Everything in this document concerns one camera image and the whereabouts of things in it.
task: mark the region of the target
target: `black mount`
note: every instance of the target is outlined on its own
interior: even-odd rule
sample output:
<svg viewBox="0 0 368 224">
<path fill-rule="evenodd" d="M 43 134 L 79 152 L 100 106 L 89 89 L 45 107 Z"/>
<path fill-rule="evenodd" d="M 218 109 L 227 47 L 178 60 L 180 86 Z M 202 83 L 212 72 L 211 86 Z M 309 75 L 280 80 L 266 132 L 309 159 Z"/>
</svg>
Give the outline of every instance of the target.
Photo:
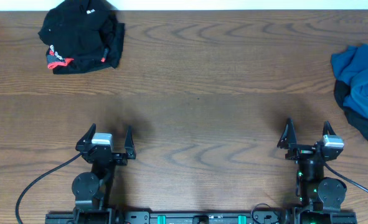
<svg viewBox="0 0 368 224">
<path fill-rule="evenodd" d="M 314 145 L 297 144 L 293 121 L 288 119 L 278 147 L 287 149 L 286 159 L 298 165 L 296 195 L 301 205 L 287 210 L 255 209 L 252 212 L 179 212 L 119 211 L 108 204 L 115 166 L 127 165 L 136 152 L 128 128 L 126 153 L 113 152 L 110 134 L 95 133 L 95 124 L 78 141 L 76 150 L 92 165 L 91 172 L 78 175 L 72 184 L 76 207 L 72 213 L 50 213 L 45 224 L 356 224 L 355 213 L 342 213 L 346 185 L 324 177 L 324 161 L 336 159 L 344 143 L 325 122 L 323 137 Z"/>
</svg>

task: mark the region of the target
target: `white wall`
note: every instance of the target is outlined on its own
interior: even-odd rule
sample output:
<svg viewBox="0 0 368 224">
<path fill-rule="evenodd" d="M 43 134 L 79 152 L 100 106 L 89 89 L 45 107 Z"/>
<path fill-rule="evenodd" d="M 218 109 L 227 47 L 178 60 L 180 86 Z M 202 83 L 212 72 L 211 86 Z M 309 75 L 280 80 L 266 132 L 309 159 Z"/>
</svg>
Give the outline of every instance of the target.
<svg viewBox="0 0 368 224">
<path fill-rule="evenodd" d="M 0 11 L 48 11 L 62 0 L 0 0 Z M 368 9 L 368 0 L 108 0 L 119 10 Z"/>
</svg>

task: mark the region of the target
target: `wooden table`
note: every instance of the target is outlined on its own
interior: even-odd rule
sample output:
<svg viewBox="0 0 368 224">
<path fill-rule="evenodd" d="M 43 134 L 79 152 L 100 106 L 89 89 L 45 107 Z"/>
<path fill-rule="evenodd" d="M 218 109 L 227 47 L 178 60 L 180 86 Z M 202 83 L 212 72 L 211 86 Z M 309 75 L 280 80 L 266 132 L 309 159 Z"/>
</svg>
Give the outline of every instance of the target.
<svg viewBox="0 0 368 224">
<path fill-rule="evenodd" d="M 136 161 L 120 167 L 112 200 L 158 210 L 282 207 L 295 197 L 294 162 L 276 143 L 291 116 L 300 143 L 329 120 L 346 142 L 338 172 L 368 187 L 368 143 L 337 106 L 331 54 L 368 43 L 368 11 L 119 12 L 121 65 L 53 75 L 37 32 L 45 12 L 0 12 L 0 223 L 16 223 L 22 190 L 77 154 L 92 123 Z M 71 211 L 78 159 L 28 191 L 24 223 Z M 326 170 L 326 175 L 333 175 Z M 342 208 L 368 223 L 368 194 L 348 184 Z"/>
</svg>

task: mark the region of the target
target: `cable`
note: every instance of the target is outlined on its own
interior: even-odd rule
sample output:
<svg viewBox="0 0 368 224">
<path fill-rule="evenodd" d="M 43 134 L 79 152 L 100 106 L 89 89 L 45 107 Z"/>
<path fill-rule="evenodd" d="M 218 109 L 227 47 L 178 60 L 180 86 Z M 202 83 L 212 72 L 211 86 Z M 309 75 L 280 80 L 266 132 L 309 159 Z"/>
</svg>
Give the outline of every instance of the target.
<svg viewBox="0 0 368 224">
<path fill-rule="evenodd" d="M 268 208 L 270 208 L 271 210 L 272 210 L 272 212 L 278 217 L 278 221 L 276 221 L 276 222 L 274 222 L 274 223 L 271 223 L 271 224 L 275 224 L 275 223 L 278 223 L 279 222 L 279 219 L 280 219 L 280 216 L 279 216 L 279 214 L 277 214 L 272 208 L 271 208 L 271 206 L 269 206 L 268 204 L 266 204 L 266 203 L 258 203 L 258 204 L 256 204 L 256 206 L 254 206 L 254 208 L 252 209 L 252 212 L 250 212 L 250 218 L 252 218 L 252 220 L 256 223 L 256 224 L 261 224 L 260 222 L 258 222 L 255 218 L 254 218 L 254 216 L 253 216 L 253 213 L 254 213 L 254 210 L 258 207 L 258 206 L 260 206 L 260 205 L 265 205 L 265 206 L 267 206 Z"/>
<path fill-rule="evenodd" d="M 367 189 L 366 187 L 362 186 L 361 184 L 358 184 L 357 182 L 355 182 L 355 181 L 351 180 L 350 178 L 344 177 L 343 175 L 339 174 L 339 173 L 338 173 L 338 172 L 336 172 L 334 169 L 332 169 L 332 168 L 331 168 L 331 167 L 326 163 L 326 161 L 323 159 L 324 157 L 323 157 L 323 153 L 322 153 L 322 151 L 321 151 L 321 156 L 322 156 L 322 161 L 323 161 L 324 166 L 325 166 L 325 167 L 326 167 L 330 172 L 332 172 L 334 175 L 336 175 L 336 176 L 340 177 L 341 179 L 343 179 L 343 180 L 345 180 L 345 181 L 349 182 L 349 183 L 350 183 L 350 184 L 352 184 L 352 185 L 355 185 L 356 187 L 359 187 L 360 189 L 362 189 L 363 191 L 365 191 L 365 192 L 367 192 L 367 193 L 368 193 L 368 189 Z"/>
<path fill-rule="evenodd" d="M 69 161 L 53 168 L 52 170 L 42 174 L 41 176 L 39 176 L 38 178 L 36 178 L 36 180 L 33 180 L 33 182 L 31 182 L 21 193 L 21 196 L 19 196 L 19 198 L 17 199 L 16 202 L 16 206 L 15 206 L 15 216 L 16 216 L 16 220 L 18 222 L 18 224 L 23 224 L 22 220 L 21 220 L 21 216 L 19 215 L 19 205 L 21 204 L 22 198 L 24 196 L 24 194 L 26 194 L 26 192 L 35 184 L 37 183 L 39 180 L 43 179 L 45 176 L 47 176 L 48 174 L 52 173 L 53 171 L 57 171 L 60 168 L 66 166 L 67 164 L 73 162 L 75 159 L 79 158 L 82 155 L 82 153 L 77 154 L 77 156 L 71 158 Z"/>
</svg>

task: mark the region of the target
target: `black cloth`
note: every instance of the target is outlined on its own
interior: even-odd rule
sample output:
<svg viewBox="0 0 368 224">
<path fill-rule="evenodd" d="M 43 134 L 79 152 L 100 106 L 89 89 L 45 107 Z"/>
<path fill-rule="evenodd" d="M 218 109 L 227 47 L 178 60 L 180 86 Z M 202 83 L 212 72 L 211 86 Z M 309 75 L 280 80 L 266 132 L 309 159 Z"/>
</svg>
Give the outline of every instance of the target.
<svg viewBox="0 0 368 224">
<path fill-rule="evenodd" d="M 344 111 L 348 123 L 358 129 L 363 137 L 368 141 L 368 119 L 361 116 L 350 107 L 343 106 L 344 99 L 350 94 L 350 91 L 351 88 L 346 83 L 337 80 L 334 87 L 334 98 L 336 99 L 336 102 L 340 108 Z"/>
<path fill-rule="evenodd" d="M 73 58 L 54 74 L 86 73 L 119 64 L 125 25 L 101 0 L 69 0 L 51 9 L 39 32 L 44 44 L 63 58 Z M 108 54 L 102 62 L 105 49 Z"/>
</svg>

